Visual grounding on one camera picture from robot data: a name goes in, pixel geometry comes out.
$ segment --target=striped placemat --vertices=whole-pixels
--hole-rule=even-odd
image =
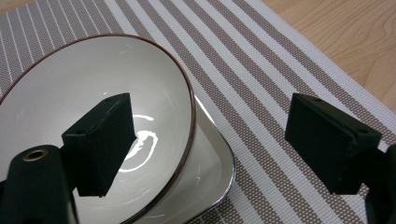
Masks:
[[[32,63],[88,35],[151,39],[182,64],[236,157],[228,197],[193,223],[364,223],[284,140],[293,92],[318,96],[396,143],[396,116],[260,0],[36,0],[0,15],[0,96]]]

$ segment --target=white bowl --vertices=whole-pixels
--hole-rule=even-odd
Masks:
[[[158,45],[131,35],[94,36],[31,67],[0,102],[0,181],[23,150],[63,145],[61,134],[108,96],[129,92],[138,139],[105,198],[77,197],[80,214],[149,210],[181,171],[195,131],[190,82]]]

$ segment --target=bowl rim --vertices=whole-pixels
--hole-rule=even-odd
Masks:
[[[195,129],[196,129],[196,103],[195,103],[195,98],[194,98],[194,93],[192,90],[192,85],[191,82],[188,78],[188,75],[186,73],[186,71],[183,69],[183,67],[181,66],[181,64],[178,62],[178,60],[175,58],[175,56],[173,56],[167,49],[165,49],[164,47],[160,46],[159,44],[155,43],[152,40],[146,39],[144,37],[141,36],[137,36],[137,35],[127,35],[127,34],[100,34],[100,35],[89,35],[89,36],[85,36],[79,39],[76,39],[74,41],[71,41],[69,43],[66,43],[64,45],[61,45],[60,47],[52,50],[51,52],[45,54],[44,56],[42,56],[39,60],[37,60],[36,62],[32,63],[26,70],[24,70],[21,75],[8,87],[8,89],[6,90],[6,92],[4,93],[4,95],[1,97],[0,99],[0,107],[2,105],[2,103],[6,100],[7,96],[9,95],[9,93],[15,88],[15,86],[34,68],[36,67],[38,64],[40,64],[41,62],[43,62],[44,60],[46,60],[48,57],[50,57],[52,54],[65,49],[67,47],[70,47],[74,44],[77,44],[79,42],[82,41],[86,41],[86,40],[90,40],[90,39],[94,39],[94,38],[100,38],[100,37],[128,37],[128,38],[132,38],[132,39],[137,39],[137,40],[141,40],[144,41],[154,47],[156,47],[157,49],[161,50],[162,52],[164,52],[170,59],[172,59],[172,61],[175,63],[175,65],[178,67],[178,69],[180,70],[181,74],[184,77],[184,80],[186,82],[186,85],[188,87],[189,90],[189,95],[190,95],[190,101],[191,101],[191,126],[190,126],[190,133],[189,133],[189,139],[187,141],[186,147],[184,149],[183,155],[180,159],[179,164],[177,165],[176,170],[174,171],[174,173],[172,174],[172,176],[170,177],[170,179],[168,180],[168,182],[165,184],[165,186],[163,187],[163,189],[154,197],[153,200],[151,200],[146,206],[144,206],[140,211],[138,211],[137,213],[135,213],[134,215],[131,215],[131,217],[129,217],[128,219],[126,219],[125,221],[123,221],[122,223],[132,223],[134,221],[136,221],[138,218],[142,217],[152,206],[154,206],[154,204],[156,204],[162,197],[163,195],[171,188],[171,186],[174,184],[174,182],[176,181],[178,175],[180,174],[184,164],[186,163],[186,160],[188,158],[188,155],[191,151],[191,146],[192,146],[192,142],[195,136]]]

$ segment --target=white plate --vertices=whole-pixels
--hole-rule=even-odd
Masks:
[[[235,177],[233,153],[200,105],[197,131],[177,181],[136,223],[183,223],[218,204]]]

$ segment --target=black block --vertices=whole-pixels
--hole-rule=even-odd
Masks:
[[[80,196],[105,196],[133,141],[129,93],[109,97],[62,134],[67,170]]]
[[[365,157],[377,150],[381,133],[319,98],[294,93],[286,140],[329,192],[356,194]]]

